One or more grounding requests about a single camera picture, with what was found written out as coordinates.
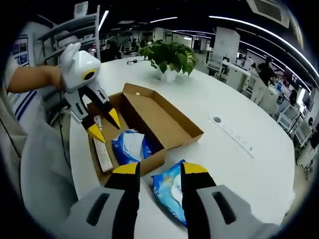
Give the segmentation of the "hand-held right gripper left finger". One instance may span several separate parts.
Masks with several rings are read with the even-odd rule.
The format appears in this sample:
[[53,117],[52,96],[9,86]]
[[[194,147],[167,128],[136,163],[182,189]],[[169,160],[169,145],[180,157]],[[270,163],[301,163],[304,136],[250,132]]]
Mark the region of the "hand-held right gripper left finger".
[[117,167],[104,186],[75,203],[62,224],[62,238],[132,239],[139,209],[140,169],[139,163]]

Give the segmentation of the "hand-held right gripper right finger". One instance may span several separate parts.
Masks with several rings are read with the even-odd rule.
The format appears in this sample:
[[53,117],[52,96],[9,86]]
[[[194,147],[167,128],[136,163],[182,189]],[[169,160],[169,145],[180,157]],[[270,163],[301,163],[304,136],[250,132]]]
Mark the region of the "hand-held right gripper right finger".
[[250,204],[224,185],[217,186],[199,164],[180,166],[182,208],[190,239],[271,239],[279,226],[263,223]]

